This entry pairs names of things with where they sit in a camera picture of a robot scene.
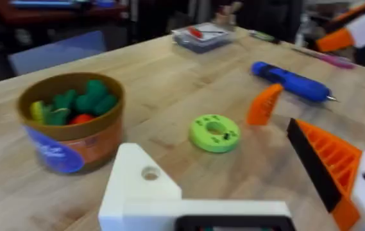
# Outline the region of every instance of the green ring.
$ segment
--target green ring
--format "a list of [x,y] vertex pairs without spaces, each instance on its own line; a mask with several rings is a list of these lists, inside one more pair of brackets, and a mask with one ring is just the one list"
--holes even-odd
[[241,133],[232,120],[221,115],[201,115],[189,128],[189,139],[203,150],[224,153],[233,150]]

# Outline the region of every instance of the white plastic bracket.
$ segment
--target white plastic bracket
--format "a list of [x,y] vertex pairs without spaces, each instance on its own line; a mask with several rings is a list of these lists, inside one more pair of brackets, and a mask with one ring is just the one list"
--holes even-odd
[[291,214],[282,201],[183,200],[182,190],[138,145],[122,144],[98,219],[102,231],[171,231],[184,215]]

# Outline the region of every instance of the pen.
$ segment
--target pen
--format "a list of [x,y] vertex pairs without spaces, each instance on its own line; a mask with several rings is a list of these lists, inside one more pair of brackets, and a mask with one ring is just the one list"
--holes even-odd
[[355,67],[355,64],[353,64],[352,61],[350,61],[348,58],[345,58],[345,57],[326,55],[326,54],[315,53],[315,52],[310,52],[310,51],[303,51],[303,50],[297,49],[295,47],[292,47],[292,50],[300,52],[304,55],[309,55],[314,58],[318,58],[322,61],[325,61],[325,62],[332,64],[339,68],[353,69]]

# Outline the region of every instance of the red object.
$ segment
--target red object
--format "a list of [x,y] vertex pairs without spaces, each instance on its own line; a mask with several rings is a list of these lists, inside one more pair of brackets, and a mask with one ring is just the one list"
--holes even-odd
[[188,31],[189,33],[191,33],[191,35],[194,35],[195,37],[202,39],[203,36],[202,32],[200,32],[200,30],[196,29],[195,27],[189,26]]
[[88,114],[77,115],[74,119],[69,121],[69,124],[80,124],[92,120],[94,116]]

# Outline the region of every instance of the blue screwdriver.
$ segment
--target blue screwdriver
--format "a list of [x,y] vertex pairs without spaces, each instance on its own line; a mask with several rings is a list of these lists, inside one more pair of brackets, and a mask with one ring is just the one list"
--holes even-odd
[[326,100],[337,101],[328,87],[306,77],[283,70],[265,62],[255,62],[251,72],[272,83],[280,83],[285,90],[313,102],[321,103]]

